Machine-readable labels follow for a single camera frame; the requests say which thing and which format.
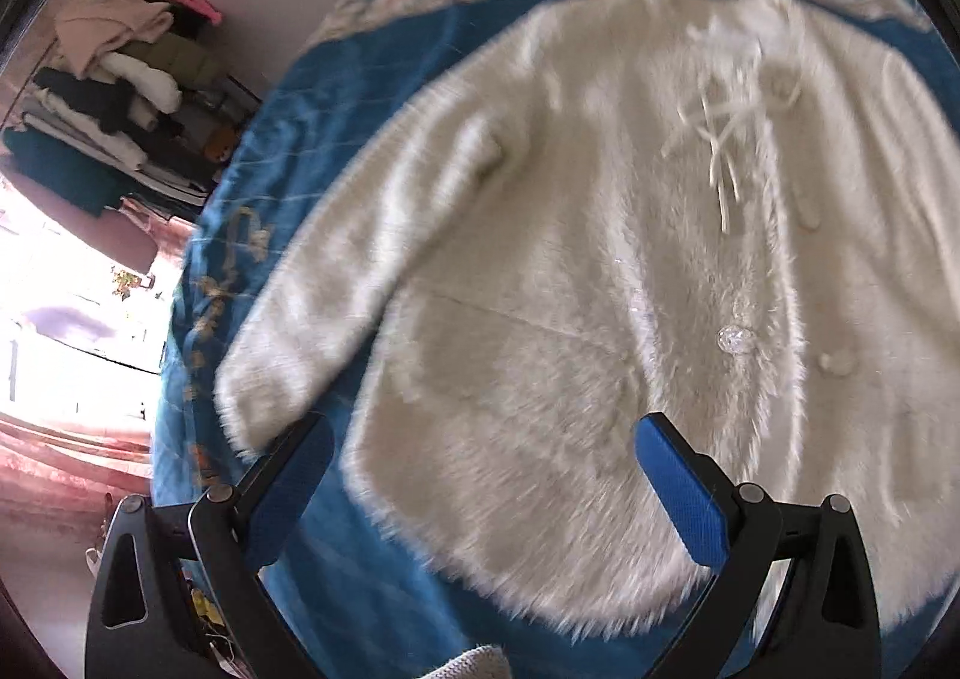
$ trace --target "pile of clothes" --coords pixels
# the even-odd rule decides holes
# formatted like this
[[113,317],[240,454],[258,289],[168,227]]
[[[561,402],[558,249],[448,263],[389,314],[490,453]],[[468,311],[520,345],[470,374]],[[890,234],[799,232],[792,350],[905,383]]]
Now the pile of clothes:
[[66,0],[21,123],[3,134],[4,176],[98,251],[149,269],[157,246],[118,211],[136,200],[192,222],[216,187],[209,123],[187,105],[226,73],[197,40],[222,18],[206,0]]

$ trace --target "metal screw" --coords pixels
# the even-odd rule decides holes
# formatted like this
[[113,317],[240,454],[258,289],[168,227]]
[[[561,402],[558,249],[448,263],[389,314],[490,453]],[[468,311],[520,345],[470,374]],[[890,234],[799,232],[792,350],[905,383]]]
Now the metal screw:
[[763,492],[762,487],[750,482],[737,487],[737,492],[740,492],[740,497],[748,503],[758,503],[766,497],[766,492]]
[[846,514],[850,511],[850,501],[843,497],[843,495],[831,495],[830,496],[830,508],[834,511],[839,511],[841,514]]
[[124,514],[136,514],[143,506],[143,497],[140,495],[127,495],[120,501],[120,510]]
[[229,484],[214,484],[206,491],[206,496],[214,503],[226,503],[233,497],[233,488]]

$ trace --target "fluffy white jacket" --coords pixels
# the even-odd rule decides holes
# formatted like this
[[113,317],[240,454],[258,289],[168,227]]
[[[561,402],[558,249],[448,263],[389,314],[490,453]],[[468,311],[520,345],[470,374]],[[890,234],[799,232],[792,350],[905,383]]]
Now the fluffy white jacket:
[[560,628],[659,618],[703,576],[632,456],[660,410],[733,481],[843,492],[890,625],[960,564],[958,201],[917,74],[823,11],[546,5],[354,158],[217,404],[261,449],[385,310],[342,464],[436,567]]

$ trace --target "blue gripper pad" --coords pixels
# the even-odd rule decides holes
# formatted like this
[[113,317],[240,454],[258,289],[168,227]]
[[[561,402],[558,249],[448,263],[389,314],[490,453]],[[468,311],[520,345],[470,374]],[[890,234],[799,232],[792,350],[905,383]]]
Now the blue gripper pad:
[[[718,569],[730,553],[726,516],[688,460],[658,425],[661,420],[666,422],[662,414],[648,414],[637,423],[634,440],[637,462],[650,479],[693,562]],[[684,452],[695,456],[683,438],[680,443],[686,447]]]
[[244,551],[244,561],[253,572],[277,562],[333,459],[334,447],[330,423],[318,418],[253,509]]

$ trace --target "blue bed sheet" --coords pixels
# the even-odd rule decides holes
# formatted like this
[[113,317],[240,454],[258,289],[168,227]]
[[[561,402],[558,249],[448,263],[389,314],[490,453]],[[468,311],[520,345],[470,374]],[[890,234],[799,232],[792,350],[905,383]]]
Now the blue bed sheet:
[[[453,5],[330,41],[294,64],[244,135],[188,247],[163,366],[155,502],[194,500],[205,483],[237,481],[245,470],[218,423],[213,375],[320,195],[415,91],[541,1]],[[960,131],[960,71],[938,35],[894,20],[853,23],[909,57]],[[368,344],[312,409],[328,419],[338,449],[367,357]],[[418,676],[477,644],[501,644],[518,679],[625,679],[650,668],[685,613],[642,636],[576,642],[508,618],[383,538],[344,493],[336,458],[264,579],[330,679]],[[885,634],[886,677],[916,653],[942,603]],[[749,648],[744,639],[730,666]]]

